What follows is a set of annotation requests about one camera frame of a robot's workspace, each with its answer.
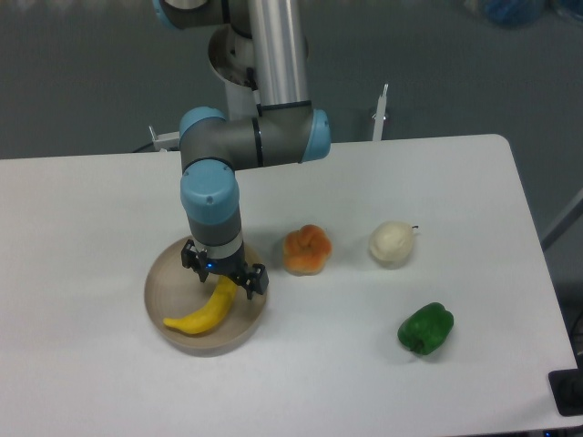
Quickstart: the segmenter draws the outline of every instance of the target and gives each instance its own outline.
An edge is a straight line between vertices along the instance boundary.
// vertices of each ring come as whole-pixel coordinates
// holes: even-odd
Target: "robotic arm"
[[[312,108],[306,83],[306,45],[298,0],[153,0],[160,20],[183,29],[223,24],[211,45],[232,59],[227,80],[259,92],[251,117],[232,119],[196,107],[180,121],[180,199],[192,240],[182,264],[206,280],[225,275],[248,299],[268,285],[265,266],[245,262],[234,172],[324,158],[331,145],[326,114]]]

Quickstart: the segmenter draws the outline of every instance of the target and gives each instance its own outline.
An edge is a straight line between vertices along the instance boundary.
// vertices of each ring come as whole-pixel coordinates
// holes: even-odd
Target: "yellow banana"
[[[185,334],[200,334],[218,325],[227,316],[237,294],[237,284],[226,276],[220,276],[209,301],[200,310],[182,319],[164,319],[169,328],[181,330]]]

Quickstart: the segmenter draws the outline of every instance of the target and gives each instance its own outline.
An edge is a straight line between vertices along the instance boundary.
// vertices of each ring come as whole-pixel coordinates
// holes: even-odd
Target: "metal bracket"
[[[152,136],[152,145],[154,149],[159,152],[160,150],[179,150],[180,147],[180,133],[170,132],[169,134],[156,134],[153,126],[149,126],[149,133]]]

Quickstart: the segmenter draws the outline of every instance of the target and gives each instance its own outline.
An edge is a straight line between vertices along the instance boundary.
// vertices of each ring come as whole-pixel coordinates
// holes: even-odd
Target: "blue object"
[[[525,25],[542,14],[546,0],[482,0],[486,18],[497,25]]]
[[[189,128],[206,118],[226,119],[224,114],[214,107],[195,107],[182,116],[182,119],[180,120],[180,138],[182,138]]]
[[[182,175],[180,200],[189,219],[218,225],[237,211],[239,184],[229,166],[216,159],[203,159]]]
[[[170,22],[166,14],[164,14],[164,9],[162,9],[160,1],[164,0],[152,0],[152,4],[154,5],[154,11],[156,11],[156,16],[158,17],[158,20],[160,20],[162,24],[168,29],[179,30],[176,26],[174,26]]]
[[[332,138],[330,136],[330,125],[328,116],[321,109],[313,110],[312,132],[308,139],[308,146],[303,152],[302,162],[315,161],[326,158],[330,153]]]

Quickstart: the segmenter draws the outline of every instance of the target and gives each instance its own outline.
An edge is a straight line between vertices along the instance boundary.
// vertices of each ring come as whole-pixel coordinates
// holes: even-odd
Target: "blue joint cover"
[[[189,219],[218,225],[239,207],[239,185],[233,170],[216,159],[195,162],[180,180],[180,200]]]
[[[152,4],[154,5],[154,11],[156,11],[156,16],[158,17],[158,20],[160,20],[162,24],[168,29],[179,30],[170,22],[170,20],[168,20],[166,14],[164,14],[164,9],[162,9],[162,6],[160,4],[160,2],[163,1],[164,0],[152,0]]]
[[[182,116],[182,119],[180,120],[180,138],[182,138],[189,128],[207,118],[226,119],[224,114],[214,107],[195,107]]]
[[[301,162],[326,158],[330,153],[332,138],[330,136],[328,116],[321,109],[314,109],[312,120],[312,132]]]

